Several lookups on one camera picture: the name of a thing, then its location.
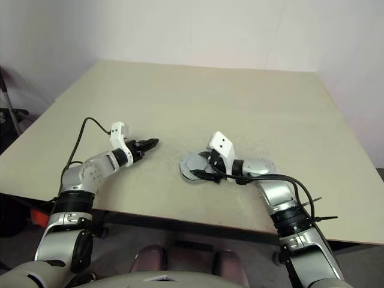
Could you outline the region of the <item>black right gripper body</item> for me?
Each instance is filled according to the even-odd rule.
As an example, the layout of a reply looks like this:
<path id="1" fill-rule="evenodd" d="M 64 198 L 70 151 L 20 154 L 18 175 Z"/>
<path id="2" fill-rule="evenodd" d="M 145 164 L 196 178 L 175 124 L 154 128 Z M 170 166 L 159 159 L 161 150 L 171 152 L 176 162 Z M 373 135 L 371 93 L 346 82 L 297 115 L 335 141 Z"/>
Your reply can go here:
<path id="1" fill-rule="evenodd" d="M 213 170 L 213 172 L 210 173 L 209 179 L 210 180 L 222 180 L 227 179 L 226 177 L 226 166 L 225 163 L 220 156 L 220 154 L 212 149 L 210 151 L 209 157 L 208 157 L 208 163 Z"/>

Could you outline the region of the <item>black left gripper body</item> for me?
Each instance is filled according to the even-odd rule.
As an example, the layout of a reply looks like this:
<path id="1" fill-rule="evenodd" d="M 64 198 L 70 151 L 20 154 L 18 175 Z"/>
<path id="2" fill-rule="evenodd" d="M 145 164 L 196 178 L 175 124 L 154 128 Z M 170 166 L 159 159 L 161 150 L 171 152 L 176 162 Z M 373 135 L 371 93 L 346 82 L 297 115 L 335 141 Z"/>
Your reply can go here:
<path id="1" fill-rule="evenodd" d="M 131 140 L 125 143 L 127 148 L 131 151 L 134 162 L 140 161 L 144 156 L 144 152 L 142 149 L 143 143 L 144 143 L 143 140 L 139 140 L 139 141 Z"/>

